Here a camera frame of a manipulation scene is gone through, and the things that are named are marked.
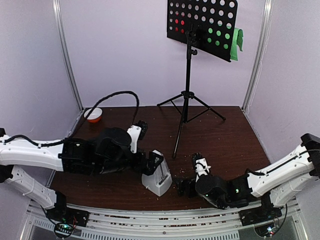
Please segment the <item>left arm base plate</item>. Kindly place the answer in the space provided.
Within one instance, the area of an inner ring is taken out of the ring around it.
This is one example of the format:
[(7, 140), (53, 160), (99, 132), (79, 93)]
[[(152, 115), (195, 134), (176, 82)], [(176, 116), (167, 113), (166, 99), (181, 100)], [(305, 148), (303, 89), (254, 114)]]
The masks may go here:
[(70, 225), (86, 227), (90, 213), (85, 210), (68, 208), (65, 213), (53, 209), (46, 211), (47, 216), (58, 222), (68, 223)]

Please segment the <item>right aluminium frame post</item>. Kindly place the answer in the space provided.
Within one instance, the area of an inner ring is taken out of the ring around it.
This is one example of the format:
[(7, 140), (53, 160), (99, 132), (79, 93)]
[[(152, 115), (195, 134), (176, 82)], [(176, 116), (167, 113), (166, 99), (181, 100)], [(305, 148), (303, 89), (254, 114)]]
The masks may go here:
[(247, 115), (250, 112), (250, 107), (258, 86), (259, 78), (263, 67), (263, 57), (267, 50), (268, 40), (272, 24), (272, 11), (274, 0), (264, 1), (264, 10), (259, 34), (259, 41), (254, 58), (253, 68), (250, 75), (250, 81), (247, 87), (246, 95), (242, 105), (242, 111)]

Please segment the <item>left circuit board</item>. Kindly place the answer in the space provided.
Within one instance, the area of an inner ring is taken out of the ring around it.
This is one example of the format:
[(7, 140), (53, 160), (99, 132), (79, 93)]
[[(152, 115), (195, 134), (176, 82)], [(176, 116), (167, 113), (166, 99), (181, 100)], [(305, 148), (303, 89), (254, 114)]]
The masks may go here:
[(75, 228), (72, 225), (59, 222), (55, 224), (53, 232), (58, 238), (65, 239), (70, 237), (73, 234), (74, 230)]

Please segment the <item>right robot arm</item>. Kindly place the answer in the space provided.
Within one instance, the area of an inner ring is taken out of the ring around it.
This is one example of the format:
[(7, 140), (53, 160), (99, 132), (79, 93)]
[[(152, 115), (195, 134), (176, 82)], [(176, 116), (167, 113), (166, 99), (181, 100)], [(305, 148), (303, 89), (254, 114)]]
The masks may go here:
[(179, 196), (199, 196), (221, 210), (243, 208), (260, 199), (256, 216), (266, 221), (276, 208), (320, 177), (320, 138), (306, 133), (301, 144), (282, 159), (259, 170), (248, 168), (231, 180), (211, 174), (211, 166), (200, 153), (192, 156), (192, 166), (194, 177), (174, 179)]

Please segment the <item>aluminium front rail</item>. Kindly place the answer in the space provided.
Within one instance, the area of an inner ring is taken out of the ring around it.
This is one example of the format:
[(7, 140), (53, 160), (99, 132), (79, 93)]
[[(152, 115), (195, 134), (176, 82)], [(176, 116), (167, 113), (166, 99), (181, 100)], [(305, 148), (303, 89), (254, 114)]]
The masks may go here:
[[(282, 216), (273, 220), (242, 226), (237, 208), (214, 208), (134, 211), (74, 205), (89, 212), (86, 227), (76, 226), (73, 234), (59, 238), (51, 223), (31, 201), (21, 240), (306, 240), (301, 211), (295, 199), (282, 210)], [(256, 234), (255, 227), (276, 222), (281, 229), (272, 237)]]

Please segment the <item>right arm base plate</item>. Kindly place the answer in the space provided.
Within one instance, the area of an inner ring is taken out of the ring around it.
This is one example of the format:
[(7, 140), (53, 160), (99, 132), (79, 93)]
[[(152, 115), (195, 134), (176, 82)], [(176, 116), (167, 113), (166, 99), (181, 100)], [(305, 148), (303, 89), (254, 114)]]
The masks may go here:
[(281, 208), (264, 209), (262, 207), (241, 210), (239, 218), (242, 226), (255, 225), (266, 221), (271, 221), (282, 216)]

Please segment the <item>black music stand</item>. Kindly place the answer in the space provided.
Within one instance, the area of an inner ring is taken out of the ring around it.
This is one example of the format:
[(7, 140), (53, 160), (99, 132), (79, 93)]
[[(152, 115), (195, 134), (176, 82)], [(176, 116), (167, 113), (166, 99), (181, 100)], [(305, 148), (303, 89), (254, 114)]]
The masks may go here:
[(204, 112), (212, 112), (222, 121), (226, 118), (211, 106), (199, 99), (190, 90), (192, 57), (198, 51), (204, 51), (226, 62), (231, 62), (231, 49), (238, 11), (236, 0), (169, 0), (167, 1), (167, 37), (186, 44), (185, 89), (180, 94), (159, 104), (173, 104), (176, 99), (183, 98), (183, 105), (177, 111), (180, 114), (175, 145), (172, 157), (176, 158), (184, 124), (189, 118), (189, 101), (196, 100)]

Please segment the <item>left aluminium frame post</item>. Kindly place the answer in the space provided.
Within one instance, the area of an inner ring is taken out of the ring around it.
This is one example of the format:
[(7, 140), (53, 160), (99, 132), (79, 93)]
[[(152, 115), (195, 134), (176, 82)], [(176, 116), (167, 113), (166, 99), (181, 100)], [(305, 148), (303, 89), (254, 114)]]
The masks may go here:
[(61, 45), (61, 50), (62, 50), (62, 55), (63, 55), (63, 62), (65, 65), (67, 77), (71, 86), (71, 91), (72, 94), (75, 98), (77, 107), (79, 111), (82, 111), (84, 109), (79, 90), (76, 84), (75, 76), (74, 76), (74, 71), (72, 68), (72, 63), (70, 59), (70, 54), (67, 46), (67, 39), (66, 39), (66, 34), (65, 34), (65, 29), (64, 29), (64, 23), (63, 23), (63, 16), (62, 16), (62, 11), (61, 11), (61, 1), (60, 0), (52, 0), (52, 7), (53, 7), (53, 14), (57, 26), (57, 31), (60, 39), (60, 45)]

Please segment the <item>orange white bowl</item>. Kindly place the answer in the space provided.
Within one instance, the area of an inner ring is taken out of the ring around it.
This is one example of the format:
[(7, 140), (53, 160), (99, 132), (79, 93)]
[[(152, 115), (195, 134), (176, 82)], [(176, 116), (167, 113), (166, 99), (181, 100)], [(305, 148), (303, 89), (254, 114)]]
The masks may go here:
[(92, 123), (92, 124), (95, 124), (95, 123), (98, 123), (101, 118), (102, 118), (102, 113), (103, 113), (103, 110), (99, 107), (96, 107), (91, 114), (89, 114), (91, 112), (91, 108), (88, 109), (83, 117), (89, 122), (89, 123)]

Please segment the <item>white metronome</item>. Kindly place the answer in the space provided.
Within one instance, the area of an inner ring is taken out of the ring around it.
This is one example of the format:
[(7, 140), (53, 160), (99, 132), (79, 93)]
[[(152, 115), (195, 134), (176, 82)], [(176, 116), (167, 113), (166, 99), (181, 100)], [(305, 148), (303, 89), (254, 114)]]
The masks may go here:
[(164, 195), (173, 182), (165, 156), (163, 155), (163, 157), (163, 162), (152, 175), (142, 174), (141, 176), (142, 185), (158, 197)]

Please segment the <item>aluminium frame post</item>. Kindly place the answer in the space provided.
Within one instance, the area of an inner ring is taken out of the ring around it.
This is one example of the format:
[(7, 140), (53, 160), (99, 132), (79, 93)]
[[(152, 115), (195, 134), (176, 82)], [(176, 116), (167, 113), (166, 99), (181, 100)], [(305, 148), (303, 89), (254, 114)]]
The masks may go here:
[(75, 76), (74, 76), (74, 71), (72, 68), (72, 63), (70, 59), (70, 54), (67, 46), (67, 39), (66, 39), (66, 34), (65, 34), (65, 29), (64, 29), (64, 23), (63, 23), (63, 16), (62, 16), (62, 11), (61, 11), (61, 1), (60, 0), (52, 0), (52, 7), (53, 7), (53, 14), (57, 26), (57, 31), (60, 39), (60, 45), (61, 45), (61, 50), (62, 50), (62, 55), (63, 55), (63, 62), (65, 65), (67, 77), (71, 86), (71, 91), (72, 94), (75, 98), (77, 107), (79, 111), (82, 111), (84, 109), (79, 90), (76, 84)]
[(250, 75), (250, 81), (247, 87), (246, 95), (242, 105), (242, 111), (247, 115), (250, 112), (250, 107), (258, 86), (259, 78), (263, 67), (263, 57), (267, 50), (268, 40), (272, 24), (272, 11), (274, 0), (264, 1), (264, 10), (259, 34), (259, 41), (254, 58), (253, 68)]

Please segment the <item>right circuit board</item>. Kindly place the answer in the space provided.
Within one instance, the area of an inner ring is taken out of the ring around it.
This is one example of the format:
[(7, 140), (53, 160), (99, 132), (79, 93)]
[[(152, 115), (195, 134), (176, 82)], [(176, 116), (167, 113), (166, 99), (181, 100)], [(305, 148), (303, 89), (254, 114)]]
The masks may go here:
[(254, 227), (255, 233), (262, 238), (271, 238), (273, 237), (281, 228), (282, 223), (276, 222), (267, 222)]

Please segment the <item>green cloth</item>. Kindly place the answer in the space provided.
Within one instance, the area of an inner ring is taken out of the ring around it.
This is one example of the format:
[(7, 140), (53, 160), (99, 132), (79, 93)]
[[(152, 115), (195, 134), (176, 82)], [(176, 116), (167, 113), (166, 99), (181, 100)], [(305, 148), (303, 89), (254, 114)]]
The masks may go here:
[(238, 51), (243, 51), (244, 32), (242, 29), (235, 27), (233, 31), (232, 44), (230, 49), (230, 59), (238, 61)]

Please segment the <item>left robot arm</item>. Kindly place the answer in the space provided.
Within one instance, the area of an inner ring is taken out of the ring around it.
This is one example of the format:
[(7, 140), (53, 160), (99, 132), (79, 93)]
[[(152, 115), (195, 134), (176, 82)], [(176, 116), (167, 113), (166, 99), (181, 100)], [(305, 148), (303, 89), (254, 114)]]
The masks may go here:
[(9, 136), (1, 128), (0, 181), (13, 186), (45, 210), (51, 210), (61, 222), (67, 222), (72, 218), (72, 211), (67, 207), (66, 196), (39, 183), (22, 166), (86, 176), (132, 168), (142, 175), (151, 176), (165, 158), (157, 150), (146, 156), (138, 149), (138, 142), (144, 135), (145, 129), (132, 125), (128, 130), (107, 127), (90, 140), (70, 137), (35, 142), (24, 135)]

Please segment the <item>circuit board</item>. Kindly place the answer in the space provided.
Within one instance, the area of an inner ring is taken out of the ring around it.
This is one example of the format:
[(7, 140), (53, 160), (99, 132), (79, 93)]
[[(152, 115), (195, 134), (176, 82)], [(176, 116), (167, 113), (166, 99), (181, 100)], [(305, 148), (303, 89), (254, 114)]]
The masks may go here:
[(73, 234), (74, 230), (75, 228), (72, 225), (59, 222), (55, 224), (53, 232), (58, 238), (65, 239), (70, 237)]
[(273, 237), (281, 228), (282, 223), (276, 222), (267, 222), (254, 227), (255, 233), (262, 238), (271, 238)]

